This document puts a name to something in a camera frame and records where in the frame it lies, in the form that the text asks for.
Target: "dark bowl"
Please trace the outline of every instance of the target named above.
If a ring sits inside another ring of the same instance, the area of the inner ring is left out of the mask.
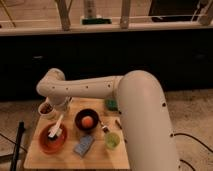
[[[82,126],[82,119],[85,116],[90,116],[93,118],[93,125],[89,128],[85,128]],[[99,122],[98,114],[93,109],[83,109],[80,112],[78,112],[75,117],[75,124],[82,131],[91,131],[92,129],[94,129],[97,126],[98,122]]]

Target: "cup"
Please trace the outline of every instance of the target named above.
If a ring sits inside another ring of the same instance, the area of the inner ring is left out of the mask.
[[[108,149],[114,150],[120,143],[120,137],[115,132],[107,132],[104,135],[104,141]]]
[[[56,115],[55,109],[47,101],[39,105],[38,113],[44,119],[52,119]]]

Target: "egg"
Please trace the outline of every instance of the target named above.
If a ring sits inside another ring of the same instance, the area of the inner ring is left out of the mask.
[[[85,116],[82,118],[81,124],[84,128],[91,128],[94,124],[94,120],[91,116]]]

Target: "red bowl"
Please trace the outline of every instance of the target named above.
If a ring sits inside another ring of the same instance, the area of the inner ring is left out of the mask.
[[[55,123],[46,126],[39,135],[39,146],[41,150],[46,154],[54,154],[61,150],[64,142],[67,139],[67,128],[61,124],[62,129],[61,135],[59,137],[50,139],[48,138],[49,129],[55,125]]]

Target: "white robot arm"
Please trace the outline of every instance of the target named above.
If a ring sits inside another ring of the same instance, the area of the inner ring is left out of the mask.
[[[52,106],[66,104],[67,97],[115,99],[132,171],[180,171],[173,130],[162,88],[145,71],[65,81],[62,71],[50,69],[37,85]]]

